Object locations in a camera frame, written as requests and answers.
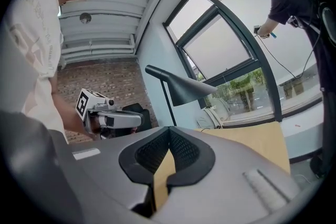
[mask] shoe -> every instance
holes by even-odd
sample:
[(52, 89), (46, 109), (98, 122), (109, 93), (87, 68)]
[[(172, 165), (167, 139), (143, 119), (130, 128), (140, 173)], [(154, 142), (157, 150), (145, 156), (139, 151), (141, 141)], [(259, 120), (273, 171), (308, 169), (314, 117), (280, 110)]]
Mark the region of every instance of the shoe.
[(318, 179), (322, 178), (325, 175), (325, 173), (321, 171), (322, 160), (318, 156), (314, 156), (311, 159), (309, 166)]

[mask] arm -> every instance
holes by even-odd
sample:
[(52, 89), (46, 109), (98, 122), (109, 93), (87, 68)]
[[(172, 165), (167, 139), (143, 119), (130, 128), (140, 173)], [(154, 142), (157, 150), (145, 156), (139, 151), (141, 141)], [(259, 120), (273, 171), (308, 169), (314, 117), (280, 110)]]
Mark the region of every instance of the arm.
[(273, 32), (273, 30), (278, 26), (278, 22), (267, 18), (266, 22), (258, 30), (259, 36), (266, 36)]
[[(89, 134), (85, 131), (83, 122), (79, 115), (77, 114), (75, 108), (73, 108), (71, 105), (69, 105), (63, 97), (61, 97), (58, 94), (57, 90), (57, 73), (55, 73), (54, 77), (50, 78), (50, 84), (51, 84), (51, 95), (52, 99), (54, 101), (54, 105), (60, 114), (64, 129), (68, 131), (72, 131), (75, 133), (81, 133), (84, 135), (87, 135), (90, 138), (93, 138), (93, 135)], [(91, 124), (94, 124), (92, 128), (95, 130), (98, 128), (97, 124), (91, 122)]]

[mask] lamp stand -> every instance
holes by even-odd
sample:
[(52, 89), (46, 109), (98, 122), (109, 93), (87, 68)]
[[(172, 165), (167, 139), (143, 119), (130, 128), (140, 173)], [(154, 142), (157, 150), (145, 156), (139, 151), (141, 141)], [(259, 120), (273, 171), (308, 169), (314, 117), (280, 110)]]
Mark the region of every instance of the lamp stand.
[(164, 93), (164, 97), (166, 98), (166, 102), (167, 102), (167, 105), (168, 105), (168, 108), (169, 108), (170, 116), (172, 117), (174, 126), (177, 126), (176, 121), (175, 121), (175, 117), (174, 117), (174, 114), (173, 114), (173, 110), (172, 110), (172, 107), (170, 105), (169, 98), (168, 98), (168, 95), (167, 95), (167, 92), (166, 92), (166, 88), (165, 88), (165, 86), (163, 84), (163, 81), (161, 79), (160, 79), (160, 82), (161, 82), (162, 90), (163, 90), (163, 93)]

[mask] brick wall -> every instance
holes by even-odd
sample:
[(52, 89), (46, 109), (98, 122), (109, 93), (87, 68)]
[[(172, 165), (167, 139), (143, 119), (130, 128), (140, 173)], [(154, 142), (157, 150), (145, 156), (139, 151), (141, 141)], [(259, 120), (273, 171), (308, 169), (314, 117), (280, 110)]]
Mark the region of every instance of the brick wall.
[[(136, 60), (125, 58), (68, 64), (64, 70), (58, 71), (58, 91), (73, 107), (76, 106), (82, 88), (114, 99), (114, 106), (118, 109), (140, 103), (144, 109), (150, 111), (152, 125), (156, 127), (158, 123)], [(70, 143), (90, 140), (85, 135), (68, 131), (66, 136)]]

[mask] man in white t-shirt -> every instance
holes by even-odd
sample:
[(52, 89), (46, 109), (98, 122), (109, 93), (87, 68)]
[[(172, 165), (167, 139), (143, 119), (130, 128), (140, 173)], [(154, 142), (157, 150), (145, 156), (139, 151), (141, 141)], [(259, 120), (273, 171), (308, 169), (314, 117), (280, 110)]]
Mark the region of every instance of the man in white t-shirt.
[[(21, 53), (36, 76), (25, 78), (29, 88), (21, 108), (28, 117), (41, 121), (47, 129), (65, 130), (90, 136), (75, 108), (57, 92), (57, 66), (63, 35), (58, 19), (59, 6), (73, 0), (12, 0), (3, 23), (13, 38), (14, 50)], [(99, 124), (92, 122), (94, 128)]]

